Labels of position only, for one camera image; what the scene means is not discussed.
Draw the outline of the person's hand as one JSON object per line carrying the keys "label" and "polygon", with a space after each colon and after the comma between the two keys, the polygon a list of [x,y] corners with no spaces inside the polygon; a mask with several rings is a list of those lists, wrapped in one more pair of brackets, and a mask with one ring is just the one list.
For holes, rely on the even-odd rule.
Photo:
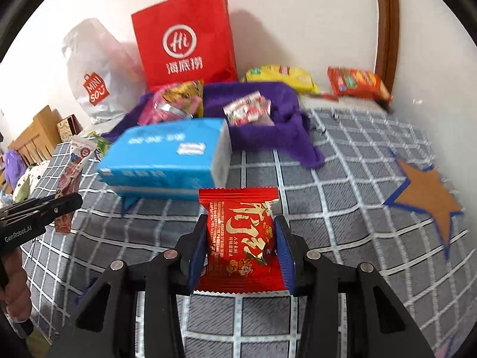
{"label": "person's hand", "polygon": [[16,322],[24,322],[31,316],[31,291],[27,286],[27,274],[23,269],[22,253],[19,248],[2,258],[8,284],[1,290],[1,300],[6,303],[7,313]]}

